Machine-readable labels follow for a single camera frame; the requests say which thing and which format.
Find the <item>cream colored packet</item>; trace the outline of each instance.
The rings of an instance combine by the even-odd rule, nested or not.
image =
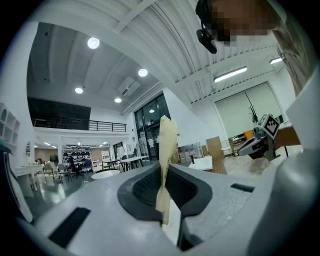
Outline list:
[[[159,163],[161,166],[161,187],[156,196],[155,209],[162,213],[162,223],[168,225],[170,212],[170,194],[166,189],[166,179],[170,159],[177,145],[177,125],[165,115],[160,120]]]

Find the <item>person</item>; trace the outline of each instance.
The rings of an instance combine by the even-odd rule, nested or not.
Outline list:
[[[212,39],[225,45],[237,45],[237,40],[243,36],[250,39],[272,32],[295,96],[302,91],[318,57],[307,33],[276,0],[199,0],[195,11]],[[300,145],[293,127],[280,129],[275,138],[275,150],[293,145]]]

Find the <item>orange object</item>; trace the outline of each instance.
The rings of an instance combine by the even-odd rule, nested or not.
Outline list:
[[[244,132],[244,136],[246,140],[249,140],[254,135],[252,130],[248,130]]]

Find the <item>beige shirt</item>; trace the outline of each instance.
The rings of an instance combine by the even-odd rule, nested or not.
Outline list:
[[[279,9],[274,9],[282,22],[272,32],[279,43],[279,54],[284,56],[283,62],[291,76],[294,93],[297,96],[313,73],[318,56],[310,38],[296,19],[288,12],[284,15]]]

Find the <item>linear light fixture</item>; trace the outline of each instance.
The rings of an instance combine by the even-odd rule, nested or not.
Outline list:
[[[243,72],[247,71],[247,69],[248,69],[248,68],[247,68],[246,66],[241,67],[241,68],[238,68],[238,69],[233,70],[233,71],[231,71],[231,72],[228,72],[228,73],[225,73],[225,74],[223,74],[223,75],[217,76],[213,81],[214,81],[215,83],[220,82],[220,81],[222,81],[222,80],[224,80],[224,79],[233,77],[233,76],[238,75],[238,74],[240,74],[240,73],[243,73]]]
[[[272,65],[273,63],[277,63],[277,62],[281,62],[282,61],[282,58],[279,57],[279,58],[274,58],[272,60],[270,60],[270,64]]]

